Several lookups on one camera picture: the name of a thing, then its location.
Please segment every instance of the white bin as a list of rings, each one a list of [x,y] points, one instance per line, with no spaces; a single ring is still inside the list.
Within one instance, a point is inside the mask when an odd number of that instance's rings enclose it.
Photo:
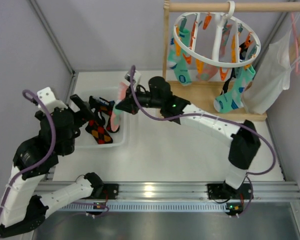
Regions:
[[[83,100],[88,102],[90,96],[94,96],[95,98],[104,98],[108,101],[116,101],[118,99],[118,88],[117,87],[106,87],[106,88],[98,88],[95,90],[83,91],[81,93],[77,93],[77,95]],[[76,112],[79,108],[72,103],[71,108]],[[102,116],[105,118],[106,124],[108,123],[109,117],[102,113]],[[80,128],[81,134],[79,137],[75,139],[75,148],[76,149],[97,149],[97,148],[111,148],[122,145],[127,139],[128,133],[128,114],[126,112],[120,115],[120,130],[116,133],[109,132],[109,135],[113,139],[113,143],[109,144],[98,144],[95,138],[87,133],[86,126],[88,123],[83,125]]]

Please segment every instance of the wooden board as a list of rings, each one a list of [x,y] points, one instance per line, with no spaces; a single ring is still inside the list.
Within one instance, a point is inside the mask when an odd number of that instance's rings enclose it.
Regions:
[[[267,118],[267,114],[247,113],[244,108],[232,110],[228,113],[219,113],[214,108],[214,100],[220,95],[224,82],[217,81],[196,81],[191,85],[182,86],[177,81],[168,81],[171,91],[174,95],[189,100],[198,108],[205,110],[211,114],[220,116],[223,119],[232,121],[257,121],[263,122]],[[233,87],[233,83],[229,84],[229,89]]]

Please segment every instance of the gray wall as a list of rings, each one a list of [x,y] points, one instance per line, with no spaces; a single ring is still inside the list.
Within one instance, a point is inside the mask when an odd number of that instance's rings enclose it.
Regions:
[[[288,18],[276,40],[283,36],[290,22]],[[300,187],[300,75],[291,73],[290,89],[282,92],[267,113],[287,179],[297,181]]]
[[[0,0],[0,197],[17,147],[38,134],[37,108],[22,96],[53,87],[64,98],[70,74],[25,0]]]
[[[225,0],[171,1],[226,2]],[[162,68],[164,0],[37,0],[37,2],[76,70],[126,70],[132,64],[136,64],[139,70]],[[255,1],[236,0],[236,2]],[[170,14],[171,27],[180,14],[178,12]],[[235,13],[234,16],[252,27],[262,44],[279,13]],[[191,29],[193,21],[188,23]],[[199,53],[210,55],[212,52],[215,35],[210,30],[213,30],[213,24],[214,21],[211,21],[208,30],[199,31],[196,45]]]

